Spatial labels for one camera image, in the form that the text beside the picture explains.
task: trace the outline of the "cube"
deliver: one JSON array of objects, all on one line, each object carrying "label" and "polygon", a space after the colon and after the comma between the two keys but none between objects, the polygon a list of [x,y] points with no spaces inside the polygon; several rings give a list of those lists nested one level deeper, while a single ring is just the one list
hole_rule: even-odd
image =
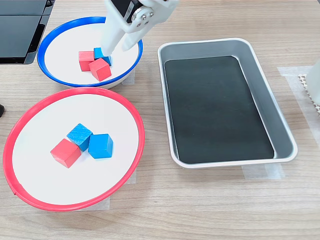
[{"label": "cube", "polygon": [[79,64],[82,72],[90,71],[89,64],[95,60],[95,53],[93,51],[80,51]]},{"label": "cube", "polygon": [[71,132],[69,132],[67,137],[84,152],[89,147],[90,136],[92,134],[92,131],[79,123]]},{"label": "cube", "polygon": [[95,60],[95,61],[89,63],[89,67],[90,67],[90,71],[91,71],[92,75],[99,82],[101,82],[111,76],[110,66],[102,58],[99,58],[98,60]]},{"label": "cube", "polygon": [[88,152],[94,159],[111,158],[113,146],[109,134],[91,135]]},{"label": "cube", "polygon": [[59,142],[50,153],[57,162],[67,168],[70,168],[81,156],[80,148],[67,139],[63,139]]},{"label": "cube", "polygon": [[104,56],[104,54],[102,53],[101,47],[96,47],[93,49],[93,51],[94,51],[94,60],[103,59],[109,64],[110,67],[112,66],[111,56]]}]

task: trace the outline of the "black device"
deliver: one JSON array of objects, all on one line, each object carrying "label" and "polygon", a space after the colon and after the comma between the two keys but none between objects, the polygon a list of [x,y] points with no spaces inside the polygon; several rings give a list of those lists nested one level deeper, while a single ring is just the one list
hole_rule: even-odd
[{"label": "black device", "polygon": [[113,5],[128,24],[132,23],[132,15],[143,6],[138,0],[111,0]]},{"label": "black device", "polygon": [[55,0],[0,0],[0,64],[31,64]]},{"label": "black device", "polygon": [[2,114],[4,114],[4,112],[5,112],[5,107],[0,104],[0,118]]},{"label": "black device", "polygon": [[274,157],[236,58],[169,60],[164,68],[180,161],[199,164]]}]

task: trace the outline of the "red rim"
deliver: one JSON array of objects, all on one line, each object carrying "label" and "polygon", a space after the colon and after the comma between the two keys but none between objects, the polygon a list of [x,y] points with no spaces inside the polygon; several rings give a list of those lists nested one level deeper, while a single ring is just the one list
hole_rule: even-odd
[{"label": "red rim", "polygon": [[[120,104],[122,104],[124,107],[126,107],[129,112],[132,114],[137,128],[138,128],[138,134],[139,134],[139,143],[138,143],[138,149],[135,155],[135,158],[133,160],[133,163],[129,170],[126,172],[126,174],[122,177],[122,179],[114,185],[112,188],[110,188],[105,193],[92,198],[88,201],[76,203],[76,204],[69,204],[69,205],[56,205],[56,204],[50,204],[43,201],[39,201],[33,196],[31,196],[29,193],[26,192],[26,190],[22,187],[22,185],[18,182],[13,164],[12,164],[12,154],[14,150],[14,146],[17,140],[18,135],[24,128],[24,126],[42,109],[49,106],[50,104],[59,101],[61,99],[74,96],[74,95],[81,95],[81,94],[95,94],[95,95],[101,95],[108,98],[111,98]],[[137,109],[132,105],[131,102],[129,102],[126,98],[119,95],[118,93],[115,93],[113,91],[103,89],[103,88],[97,88],[97,87],[78,87],[78,88],[72,88],[68,90],[64,90],[58,93],[55,93],[42,101],[38,102],[36,105],[31,107],[15,124],[13,129],[11,130],[3,151],[3,170],[4,170],[4,176],[13,191],[13,194],[17,195],[19,198],[21,198],[24,202],[27,204],[30,204],[31,206],[34,206],[39,209],[47,210],[47,211],[55,211],[55,212],[67,212],[67,211],[74,211],[78,209],[83,209],[86,207],[89,207],[91,205],[94,205],[110,195],[112,195],[115,191],[117,191],[125,182],[130,178],[130,176],[133,174],[135,169],[138,166],[138,163],[141,159],[141,156],[143,154],[145,146],[145,129],[144,124],[141,119],[141,116]]]}]

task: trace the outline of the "white plastic part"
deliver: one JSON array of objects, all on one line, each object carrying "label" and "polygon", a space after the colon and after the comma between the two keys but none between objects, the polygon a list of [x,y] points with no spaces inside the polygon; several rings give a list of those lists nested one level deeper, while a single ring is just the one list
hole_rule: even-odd
[{"label": "white plastic part", "polygon": [[132,23],[119,13],[110,0],[105,0],[108,17],[102,37],[101,49],[105,56],[110,56],[120,39],[128,34],[122,49],[127,51],[139,42],[156,24],[165,22],[175,10],[179,0],[139,0],[144,7],[136,14]]},{"label": "white plastic part", "polygon": [[320,105],[320,60],[312,67],[310,72],[306,75],[305,81],[307,90],[312,100]]}]

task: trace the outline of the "wood grain surface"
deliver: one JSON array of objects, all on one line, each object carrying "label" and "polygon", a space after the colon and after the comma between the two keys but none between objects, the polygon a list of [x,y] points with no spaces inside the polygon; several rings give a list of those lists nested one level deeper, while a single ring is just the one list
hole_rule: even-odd
[{"label": "wood grain surface", "polygon": [[[57,0],[45,35],[86,16],[105,16],[102,0]],[[241,167],[188,170],[170,157],[157,49],[175,41],[239,37],[256,52],[299,147],[280,180],[248,180]],[[112,90],[140,112],[146,144],[137,183],[111,196],[110,210],[54,213],[14,196],[0,170],[2,240],[319,240],[320,151],[277,67],[320,58],[317,0],[182,0],[143,39],[135,85]],[[31,65],[0,65],[0,155],[17,120],[43,98],[67,89]]]}]

